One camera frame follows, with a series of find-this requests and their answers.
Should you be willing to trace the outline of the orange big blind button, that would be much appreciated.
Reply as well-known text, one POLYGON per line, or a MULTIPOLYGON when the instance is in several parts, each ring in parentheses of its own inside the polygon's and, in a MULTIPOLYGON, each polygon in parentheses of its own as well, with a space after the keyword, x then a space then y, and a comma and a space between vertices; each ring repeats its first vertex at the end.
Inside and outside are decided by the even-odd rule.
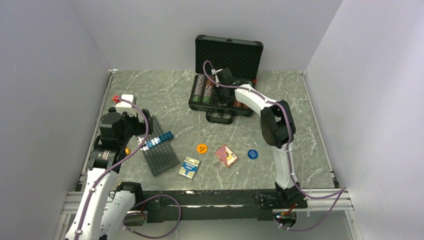
POLYGON ((207 145, 206 145, 206 144, 201 143, 201 144, 199 144, 199 145, 196 147, 196 151, 197 151, 199 154, 205 154, 205 153, 208 151, 208 147, 207 147, 207 145))

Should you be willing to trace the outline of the red playing card deck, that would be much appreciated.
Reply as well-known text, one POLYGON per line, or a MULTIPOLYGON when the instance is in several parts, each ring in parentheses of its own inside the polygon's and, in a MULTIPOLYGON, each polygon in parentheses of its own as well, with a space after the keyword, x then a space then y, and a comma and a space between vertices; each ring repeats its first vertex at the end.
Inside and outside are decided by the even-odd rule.
POLYGON ((226 144, 216 150, 215 155, 227 168, 232 166, 239 159, 239 157, 226 144))

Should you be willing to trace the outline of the blue small blind button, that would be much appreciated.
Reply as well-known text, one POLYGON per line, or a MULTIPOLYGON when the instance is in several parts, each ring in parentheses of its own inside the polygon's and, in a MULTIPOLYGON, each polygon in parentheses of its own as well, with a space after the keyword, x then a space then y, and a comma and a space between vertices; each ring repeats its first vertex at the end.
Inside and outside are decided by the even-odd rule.
POLYGON ((247 156, 251 160, 256 160, 259 157, 259 153, 255 149, 250 149, 247 152, 247 156))

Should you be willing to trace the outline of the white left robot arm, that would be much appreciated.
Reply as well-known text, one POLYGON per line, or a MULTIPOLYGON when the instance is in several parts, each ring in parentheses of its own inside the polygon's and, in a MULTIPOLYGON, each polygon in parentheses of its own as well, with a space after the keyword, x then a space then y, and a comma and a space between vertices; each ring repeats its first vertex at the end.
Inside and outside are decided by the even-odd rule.
POLYGON ((153 129, 147 109, 130 116, 113 107, 100 119, 99 135, 89 155, 87 180, 77 213, 66 240, 111 240, 116 236, 127 211, 144 203, 140 183, 125 182, 116 189, 110 205, 109 193, 118 178, 118 162, 128 156, 126 147, 133 136, 149 134, 153 129))

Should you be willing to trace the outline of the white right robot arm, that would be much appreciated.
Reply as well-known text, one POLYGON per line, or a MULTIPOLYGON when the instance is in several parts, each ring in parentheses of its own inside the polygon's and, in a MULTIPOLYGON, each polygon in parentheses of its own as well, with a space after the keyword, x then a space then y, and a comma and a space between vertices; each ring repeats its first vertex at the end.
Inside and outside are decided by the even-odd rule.
POLYGON ((212 69, 220 97, 238 101, 260 116, 262 138, 271 147, 276 167, 276 203, 288 208, 299 194, 294 172, 293 140, 296 126, 288 103, 276 101, 257 91, 248 80, 237 81, 229 68, 212 69))

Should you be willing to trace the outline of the black poker set case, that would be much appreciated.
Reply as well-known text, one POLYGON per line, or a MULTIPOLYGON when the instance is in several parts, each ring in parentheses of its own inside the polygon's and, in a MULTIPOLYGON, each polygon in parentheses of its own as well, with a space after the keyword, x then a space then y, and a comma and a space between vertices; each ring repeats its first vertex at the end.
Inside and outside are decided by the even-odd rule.
POLYGON ((231 124, 255 112, 236 100, 235 86, 254 87, 263 53, 260 41, 200 34, 195 38, 195 77, 188 105, 208 122, 231 124))

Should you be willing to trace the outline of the light blue lego brick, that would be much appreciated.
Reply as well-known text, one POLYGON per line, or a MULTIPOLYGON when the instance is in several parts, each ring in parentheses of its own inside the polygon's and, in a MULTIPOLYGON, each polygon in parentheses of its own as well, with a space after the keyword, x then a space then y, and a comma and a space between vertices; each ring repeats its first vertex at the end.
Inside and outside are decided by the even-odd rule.
POLYGON ((146 142, 146 147, 148 149, 154 147, 155 145, 159 144, 161 142, 161 139, 158 137, 155 137, 153 139, 151 139, 150 141, 146 142))

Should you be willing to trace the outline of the dark teal lego brick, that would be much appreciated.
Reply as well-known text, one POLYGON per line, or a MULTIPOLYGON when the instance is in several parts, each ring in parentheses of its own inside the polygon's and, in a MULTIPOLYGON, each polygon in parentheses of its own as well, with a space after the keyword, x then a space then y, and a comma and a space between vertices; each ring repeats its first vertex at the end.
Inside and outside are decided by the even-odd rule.
POLYGON ((158 141, 161 143, 161 142, 168 141, 168 140, 172 139, 173 137, 174 137, 173 133, 171 131, 167 131, 167 132, 159 135, 157 138, 158 138, 158 141))

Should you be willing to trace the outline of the dark grey lego baseplate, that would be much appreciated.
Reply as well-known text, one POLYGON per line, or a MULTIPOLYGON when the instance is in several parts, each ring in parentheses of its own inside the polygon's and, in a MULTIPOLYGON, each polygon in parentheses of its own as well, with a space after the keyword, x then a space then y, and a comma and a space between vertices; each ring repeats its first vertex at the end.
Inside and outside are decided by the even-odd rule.
MULTIPOLYGON (((167 132, 162 129, 156 116, 152 116, 151 118, 153 120, 153 131, 152 134, 148 136, 146 142, 167 132)), ((154 177, 164 173, 165 171, 177 166, 180 163, 177 154, 171 145, 172 139, 160 142, 151 148, 146 147, 146 142, 142 145, 142 155, 144 156, 145 162, 147 163, 147 166, 154 177)))

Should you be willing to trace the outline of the blue playing card deck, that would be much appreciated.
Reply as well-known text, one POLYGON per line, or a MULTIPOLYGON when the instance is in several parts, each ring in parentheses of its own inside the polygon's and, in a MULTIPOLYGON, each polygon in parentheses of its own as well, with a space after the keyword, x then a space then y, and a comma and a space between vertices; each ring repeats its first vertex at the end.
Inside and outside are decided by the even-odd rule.
POLYGON ((199 159, 187 156, 182 162, 178 174, 192 180, 199 170, 200 164, 199 159))

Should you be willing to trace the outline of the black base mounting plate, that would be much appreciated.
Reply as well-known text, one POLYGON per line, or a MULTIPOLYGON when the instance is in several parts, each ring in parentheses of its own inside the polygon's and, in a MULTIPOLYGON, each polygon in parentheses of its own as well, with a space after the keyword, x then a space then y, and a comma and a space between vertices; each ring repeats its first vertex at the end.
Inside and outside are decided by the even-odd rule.
POLYGON ((165 221, 256 219, 271 221, 273 214, 308 207, 301 193, 275 189, 145 190, 147 203, 139 208, 148 223, 165 221))

